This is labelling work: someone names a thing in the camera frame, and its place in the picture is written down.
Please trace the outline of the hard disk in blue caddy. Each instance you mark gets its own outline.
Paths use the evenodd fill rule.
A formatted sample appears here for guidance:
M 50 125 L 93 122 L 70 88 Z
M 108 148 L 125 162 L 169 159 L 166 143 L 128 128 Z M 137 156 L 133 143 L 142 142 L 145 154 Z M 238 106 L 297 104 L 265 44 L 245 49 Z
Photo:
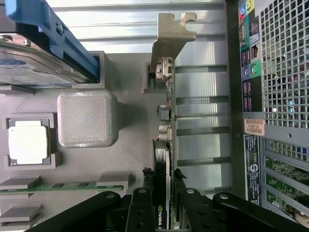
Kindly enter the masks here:
M 0 85 L 44 88 L 99 82 L 99 59 L 46 0 L 0 0 Z

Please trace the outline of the green RAM stick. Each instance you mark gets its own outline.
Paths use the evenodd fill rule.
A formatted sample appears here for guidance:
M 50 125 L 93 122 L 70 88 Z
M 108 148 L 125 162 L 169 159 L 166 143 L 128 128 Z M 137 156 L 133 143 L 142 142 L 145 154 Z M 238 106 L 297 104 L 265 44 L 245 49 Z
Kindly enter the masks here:
M 29 189 L 0 190 L 0 194 L 36 193 L 73 190 L 123 190 L 123 186 L 97 186 L 96 182 L 41 183 Z

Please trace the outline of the silver CPU chip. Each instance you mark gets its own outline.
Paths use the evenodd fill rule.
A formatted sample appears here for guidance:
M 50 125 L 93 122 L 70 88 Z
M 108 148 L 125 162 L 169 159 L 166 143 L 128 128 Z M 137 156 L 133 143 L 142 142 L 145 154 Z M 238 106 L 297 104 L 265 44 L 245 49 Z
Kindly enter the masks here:
M 10 159 L 18 165 L 42 164 L 49 157 L 49 129 L 41 121 L 16 121 L 8 129 Z

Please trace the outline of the grey parts rack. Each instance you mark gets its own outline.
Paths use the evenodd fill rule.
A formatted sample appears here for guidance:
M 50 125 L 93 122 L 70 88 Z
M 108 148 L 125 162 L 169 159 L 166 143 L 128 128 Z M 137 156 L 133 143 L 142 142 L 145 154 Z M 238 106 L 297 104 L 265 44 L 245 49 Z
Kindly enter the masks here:
M 163 93 L 144 93 L 143 77 L 151 54 L 105 54 L 96 52 L 107 75 L 107 89 L 118 98 L 124 110 L 123 128 L 110 147 L 64 148 L 57 130 L 51 131 L 52 148 L 59 165 L 54 169 L 17 170 L 7 167 L 8 130 L 5 119 L 24 114 L 56 114 L 57 98 L 64 88 L 38 89 L 34 94 L 0 96 L 0 183 L 9 178 L 40 177 L 45 183 L 97 181 L 105 173 L 127 172 L 132 188 L 142 185 L 145 167 L 152 167 L 152 141 L 158 134 L 156 108 L 163 104 Z

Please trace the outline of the open grey PC case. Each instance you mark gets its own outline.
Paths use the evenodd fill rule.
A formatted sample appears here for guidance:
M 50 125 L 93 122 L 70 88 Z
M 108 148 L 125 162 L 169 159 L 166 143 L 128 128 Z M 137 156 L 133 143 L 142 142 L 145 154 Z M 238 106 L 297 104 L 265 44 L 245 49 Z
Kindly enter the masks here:
M 246 200 L 309 232 L 309 0 L 225 0 Z

